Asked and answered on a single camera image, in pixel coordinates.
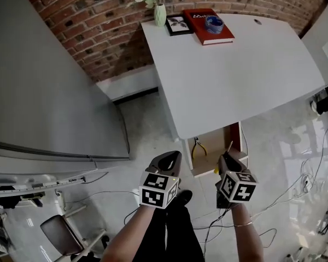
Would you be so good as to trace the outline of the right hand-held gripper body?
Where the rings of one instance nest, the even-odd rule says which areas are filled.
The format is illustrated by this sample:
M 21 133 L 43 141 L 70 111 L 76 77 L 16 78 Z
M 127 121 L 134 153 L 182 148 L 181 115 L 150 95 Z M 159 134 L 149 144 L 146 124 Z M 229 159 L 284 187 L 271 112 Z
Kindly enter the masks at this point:
M 215 184 L 218 209 L 232 209 L 237 204 L 249 202 L 258 184 L 256 177 L 239 160 L 225 160 L 225 163 L 218 164 L 220 181 Z

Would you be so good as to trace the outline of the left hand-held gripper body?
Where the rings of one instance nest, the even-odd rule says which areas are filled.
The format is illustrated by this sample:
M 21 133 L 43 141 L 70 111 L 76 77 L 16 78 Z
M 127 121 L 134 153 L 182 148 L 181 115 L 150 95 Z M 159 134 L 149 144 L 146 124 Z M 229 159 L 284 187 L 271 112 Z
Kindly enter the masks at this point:
M 139 204 L 166 209 L 177 195 L 182 153 L 169 151 L 155 157 L 139 184 Z

